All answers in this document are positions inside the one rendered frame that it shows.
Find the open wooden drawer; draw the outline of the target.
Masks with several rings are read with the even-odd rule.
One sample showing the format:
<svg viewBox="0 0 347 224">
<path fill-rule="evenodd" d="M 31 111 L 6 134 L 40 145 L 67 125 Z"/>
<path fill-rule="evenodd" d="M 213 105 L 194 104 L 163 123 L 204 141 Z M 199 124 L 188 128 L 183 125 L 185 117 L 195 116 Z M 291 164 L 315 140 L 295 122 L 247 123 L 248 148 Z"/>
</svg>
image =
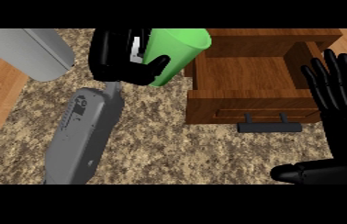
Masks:
<svg viewBox="0 0 347 224">
<path fill-rule="evenodd" d="M 188 92 L 189 124 L 256 122 L 316 123 L 321 114 L 310 91 L 294 86 L 281 57 L 195 59 Z"/>
</svg>

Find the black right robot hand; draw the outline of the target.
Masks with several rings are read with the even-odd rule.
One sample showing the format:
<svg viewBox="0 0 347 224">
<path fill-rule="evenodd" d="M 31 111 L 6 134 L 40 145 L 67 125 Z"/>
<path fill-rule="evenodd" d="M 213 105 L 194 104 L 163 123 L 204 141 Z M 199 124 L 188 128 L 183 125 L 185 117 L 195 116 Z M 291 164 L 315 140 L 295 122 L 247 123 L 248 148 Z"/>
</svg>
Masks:
<svg viewBox="0 0 347 224">
<path fill-rule="evenodd" d="M 310 94 L 321 111 L 322 128 L 332 159 L 278 165 L 275 181 L 295 185 L 347 185 L 347 53 L 324 51 L 322 62 L 310 60 L 301 66 Z"/>
</svg>

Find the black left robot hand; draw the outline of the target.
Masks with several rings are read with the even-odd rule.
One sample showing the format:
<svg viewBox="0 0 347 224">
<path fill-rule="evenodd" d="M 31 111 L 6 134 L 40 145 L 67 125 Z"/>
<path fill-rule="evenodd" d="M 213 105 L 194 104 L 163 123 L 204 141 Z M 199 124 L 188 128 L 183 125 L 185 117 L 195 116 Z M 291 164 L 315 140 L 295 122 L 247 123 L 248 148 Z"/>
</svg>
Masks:
<svg viewBox="0 0 347 224">
<path fill-rule="evenodd" d="M 151 33 L 149 28 L 98 28 L 93 31 L 89 66 L 96 81 L 124 81 L 136 85 L 155 81 L 171 61 L 170 56 L 157 56 L 148 64 L 130 61 L 135 38 L 140 38 L 143 56 Z"/>
</svg>

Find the grey rounded appliance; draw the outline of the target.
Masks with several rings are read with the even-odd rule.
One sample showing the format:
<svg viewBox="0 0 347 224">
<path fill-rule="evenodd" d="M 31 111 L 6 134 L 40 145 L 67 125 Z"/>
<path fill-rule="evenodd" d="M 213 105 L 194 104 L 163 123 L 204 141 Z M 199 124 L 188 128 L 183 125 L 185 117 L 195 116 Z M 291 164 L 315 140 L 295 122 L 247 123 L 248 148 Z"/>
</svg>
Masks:
<svg viewBox="0 0 347 224">
<path fill-rule="evenodd" d="M 40 82 L 74 66 L 74 50 L 52 28 L 0 28 L 0 58 Z"/>
</svg>

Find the green cup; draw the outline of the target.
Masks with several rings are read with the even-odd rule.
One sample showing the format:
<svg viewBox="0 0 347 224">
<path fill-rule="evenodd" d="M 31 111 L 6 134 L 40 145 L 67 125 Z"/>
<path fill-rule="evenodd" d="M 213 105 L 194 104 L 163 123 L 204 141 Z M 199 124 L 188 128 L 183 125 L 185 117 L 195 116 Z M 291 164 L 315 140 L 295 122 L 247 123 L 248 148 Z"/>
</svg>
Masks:
<svg viewBox="0 0 347 224">
<path fill-rule="evenodd" d="M 210 45 L 211 37 L 204 28 L 154 28 L 142 63 L 148 64 L 161 55 L 168 55 L 171 60 L 149 85 L 160 87 L 168 83 Z"/>
</svg>

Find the wooden drawer cabinet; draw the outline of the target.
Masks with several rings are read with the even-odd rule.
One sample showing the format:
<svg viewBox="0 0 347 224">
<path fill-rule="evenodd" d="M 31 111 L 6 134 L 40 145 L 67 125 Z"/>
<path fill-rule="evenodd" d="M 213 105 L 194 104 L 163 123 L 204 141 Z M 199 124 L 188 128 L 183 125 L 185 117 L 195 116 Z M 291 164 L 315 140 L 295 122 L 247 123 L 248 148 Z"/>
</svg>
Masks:
<svg viewBox="0 0 347 224">
<path fill-rule="evenodd" d="M 306 89 L 300 66 L 341 37 L 337 28 L 213 28 L 186 71 L 197 90 Z"/>
</svg>

